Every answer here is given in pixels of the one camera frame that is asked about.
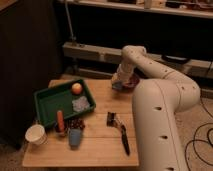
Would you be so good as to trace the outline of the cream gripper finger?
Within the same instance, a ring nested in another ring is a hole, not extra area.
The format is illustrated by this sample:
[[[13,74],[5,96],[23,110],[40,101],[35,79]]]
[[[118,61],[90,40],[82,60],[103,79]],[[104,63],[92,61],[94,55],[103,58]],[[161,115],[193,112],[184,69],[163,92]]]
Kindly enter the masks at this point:
[[[113,86],[117,86],[117,85],[120,85],[120,84],[121,84],[120,80],[118,79],[117,74],[114,74],[114,75],[112,76],[112,78],[111,78],[111,84],[112,84]]]

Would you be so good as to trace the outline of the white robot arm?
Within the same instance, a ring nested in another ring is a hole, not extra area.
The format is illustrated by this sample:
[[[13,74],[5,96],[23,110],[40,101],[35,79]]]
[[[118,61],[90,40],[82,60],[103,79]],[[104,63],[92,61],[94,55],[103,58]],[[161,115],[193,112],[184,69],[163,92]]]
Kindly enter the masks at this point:
[[[127,87],[135,69],[146,77],[133,91],[139,171],[189,171],[178,135],[175,114],[200,100],[198,84],[185,74],[146,56],[143,46],[127,45],[112,77],[113,85]]]

